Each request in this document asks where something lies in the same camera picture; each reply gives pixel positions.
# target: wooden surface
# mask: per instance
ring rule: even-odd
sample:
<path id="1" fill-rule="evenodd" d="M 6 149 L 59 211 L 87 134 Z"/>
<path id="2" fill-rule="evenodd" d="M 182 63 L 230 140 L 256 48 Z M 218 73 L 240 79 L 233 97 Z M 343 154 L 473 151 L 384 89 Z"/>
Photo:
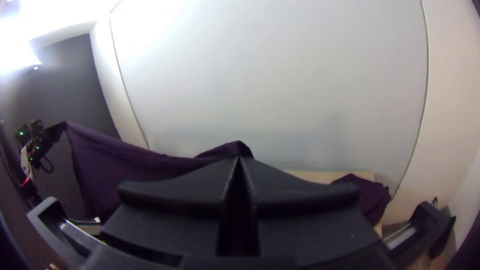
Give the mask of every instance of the wooden surface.
<path id="1" fill-rule="evenodd" d="M 375 175 L 366 170 L 361 171 L 304 171 L 304 170 L 286 170 L 287 173 L 296 176 L 300 179 L 319 183 L 319 184 L 330 184 L 333 181 L 344 177 L 348 174 L 354 174 L 357 177 L 363 178 L 375 182 Z M 375 232 L 382 237 L 382 225 L 379 223 L 373 227 Z"/>

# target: purple fabric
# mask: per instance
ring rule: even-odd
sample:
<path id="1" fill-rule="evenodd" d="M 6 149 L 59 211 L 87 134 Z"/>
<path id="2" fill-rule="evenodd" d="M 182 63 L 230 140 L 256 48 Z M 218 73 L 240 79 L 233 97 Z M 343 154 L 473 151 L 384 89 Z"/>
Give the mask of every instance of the purple fabric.
<path id="1" fill-rule="evenodd" d="M 158 181 L 181 176 L 230 156 L 253 157 L 250 148 L 234 141 L 195 158 L 152 152 L 103 135 L 73 122 L 49 130 L 58 138 L 65 130 L 73 166 L 89 217 L 106 221 L 120 203 L 117 186 L 125 181 Z"/>
<path id="2" fill-rule="evenodd" d="M 388 186 L 362 179 L 352 173 L 335 180 L 332 184 L 335 183 L 354 183 L 357 185 L 360 188 L 360 197 L 356 206 L 370 224 L 376 225 L 380 222 L 387 205 L 392 199 Z"/>

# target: black plastic part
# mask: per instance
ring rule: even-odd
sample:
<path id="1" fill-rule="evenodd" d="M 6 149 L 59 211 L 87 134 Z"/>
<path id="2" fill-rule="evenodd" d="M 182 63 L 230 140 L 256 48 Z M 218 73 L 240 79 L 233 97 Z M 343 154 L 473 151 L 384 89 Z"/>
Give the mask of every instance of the black plastic part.
<path id="1" fill-rule="evenodd" d="M 181 270 L 295 270 L 297 263 L 291 256 L 281 257 L 224 257 L 208 258 L 186 256 Z"/>
<path id="2" fill-rule="evenodd" d="M 190 216 L 215 217 L 223 212 L 237 158 L 227 158 L 171 180 L 120 184 L 127 204 Z"/>
<path id="3" fill-rule="evenodd" d="M 430 257 L 430 259 L 435 259 L 436 257 L 440 256 L 440 254 L 442 254 L 442 252 L 444 251 L 445 246 L 447 245 L 447 241 L 449 240 L 450 233 L 454 229 L 455 221 L 457 221 L 456 216 L 450 217 L 446 229 L 428 250 L 428 256 Z"/>
<path id="4" fill-rule="evenodd" d="M 405 269 L 428 250 L 442 235 L 449 219 L 430 203 L 420 203 L 409 221 L 416 232 L 406 241 L 388 252 L 398 269 Z"/>
<path id="5" fill-rule="evenodd" d="M 388 251 L 355 208 L 355 187 L 308 183 L 240 157 L 120 190 L 122 205 L 102 228 L 108 246 L 79 232 L 53 198 L 28 218 L 70 268 L 152 270 L 390 270 L 391 259 L 402 269 L 442 223 L 421 204 L 412 217 L 420 234 Z"/>
<path id="6" fill-rule="evenodd" d="M 355 205 L 359 189 L 350 183 L 325 185 L 297 177 L 242 157 L 246 182 L 260 217 L 288 217 L 321 213 Z"/>

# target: white panel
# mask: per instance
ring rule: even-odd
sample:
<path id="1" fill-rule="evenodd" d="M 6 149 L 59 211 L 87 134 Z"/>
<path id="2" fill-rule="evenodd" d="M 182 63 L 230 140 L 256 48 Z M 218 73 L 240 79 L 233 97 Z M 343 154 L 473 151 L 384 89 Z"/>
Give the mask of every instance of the white panel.
<path id="1" fill-rule="evenodd" d="M 98 79 L 118 134 L 126 143 L 148 148 L 122 82 L 108 17 L 98 20 L 90 40 Z"/>
<path id="2" fill-rule="evenodd" d="M 465 180 L 452 197 L 448 207 L 453 216 L 456 216 L 455 243 L 460 248 L 467 234 L 474 224 L 480 211 L 480 151 L 468 171 Z"/>
<path id="3" fill-rule="evenodd" d="M 242 140 L 282 169 L 401 180 L 427 78 L 418 0 L 125 0 L 111 20 L 152 150 Z"/>
<path id="4" fill-rule="evenodd" d="M 425 110 L 411 163 L 383 224 L 407 220 L 419 203 L 435 196 L 439 207 L 447 206 L 469 179 L 480 142 L 479 15 L 471 0 L 424 0 L 423 7 L 429 63 Z"/>

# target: gray wall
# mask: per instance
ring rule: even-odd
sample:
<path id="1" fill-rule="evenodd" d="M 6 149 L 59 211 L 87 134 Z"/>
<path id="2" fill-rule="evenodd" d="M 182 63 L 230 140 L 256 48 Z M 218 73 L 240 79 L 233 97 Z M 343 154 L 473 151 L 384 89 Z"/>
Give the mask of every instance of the gray wall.
<path id="1" fill-rule="evenodd" d="M 12 146 L 15 145 L 13 135 L 17 128 L 33 119 L 42 119 L 45 127 L 65 120 L 73 121 L 119 139 L 97 76 L 89 35 L 70 38 L 35 53 L 43 65 L 0 89 L 0 115 L 5 120 L 4 128 Z M 54 164 L 54 172 L 34 171 L 40 196 L 53 196 L 61 202 L 68 216 L 84 218 L 83 200 L 66 135 L 47 157 Z M 28 258 L 36 268 L 45 268 L 45 263 L 52 260 L 51 253 L 32 232 L 25 219 L 26 211 L 13 193 L 12 184 L 1 169 L 1 210 Z"/>

